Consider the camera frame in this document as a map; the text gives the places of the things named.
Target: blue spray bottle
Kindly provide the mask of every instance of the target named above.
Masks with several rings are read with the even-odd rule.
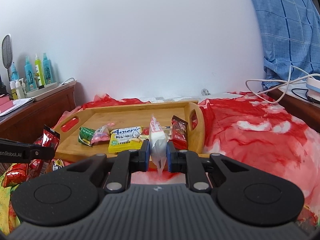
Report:
[[[11,80],[10,81],[19,79],[19,74],[16,70],[16,65],[14,64],[14,62],[12,62],[10,69],[11,69]]]
[[[24,66],[24,70],[26,72],[26,85],[28,90],[33,90],[37,88],[34,73],[32,69],[32,65],[30,64],[29,56],[26,56],[26,65]]]
[[[46,53],[43,54],[43,72],[44,72],[45,84],[48,85],[53,83],[51,64],[50,64],[50,60],[47,58]]]

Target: green snack package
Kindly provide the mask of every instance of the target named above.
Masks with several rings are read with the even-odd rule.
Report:
[[[91,141],[95,131],[96,130],[94,130],[94,129],[80,127],[78,142],[85,144],[85,145],[88,145],[88,146],[92,146],[90,144],[90,141]]]

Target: green spray bottle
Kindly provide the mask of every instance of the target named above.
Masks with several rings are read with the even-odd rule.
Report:
[[[41,60],[39,59],[37,54],[36,54],[35,65],[36,65],[36,76],[37,76],[37,79],[38,79],[38,86],[45,85],[45,79],[44,79],[42,63],[41,63]]]

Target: bamboo tray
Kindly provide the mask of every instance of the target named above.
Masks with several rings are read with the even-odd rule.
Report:
[[[198,124],[192,129],[191,117],[194,114],[196,114]],[[108,157],[114,157],[116,156],[115,154],[108,152],[108,143],[98,143],[98,145],[94,145],[93,147],[79,143],[79,128],[83,126],[97,129],[110,122],[116,124],[115,129],[134,126],[149,127],[152,115],[156,117],[162,126],[170,126],[173,115],[186,120],[188,122],[188,149],[198,154],[202,153],[204,145],[204,118],[197,105],[197,101],[185,101],[107,106],[79,111],[66,118],[55,128],[55,131],[60,133],[60,144],[56,151],[55,158],[76,162],[97,153],[104,153]],[[78,123],[67,132],[63,132],[61,127],[73,118],[78,119]]]

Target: blue plaid cloth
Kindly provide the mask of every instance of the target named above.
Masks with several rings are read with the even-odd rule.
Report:
[[[260,25],[266,79],[288,80],[290,65],[320,73],[320,17],[312,0],[252,0]],[[292,71],[291,80],[304,76]],[[263,82],[264,89],[277,85]]]

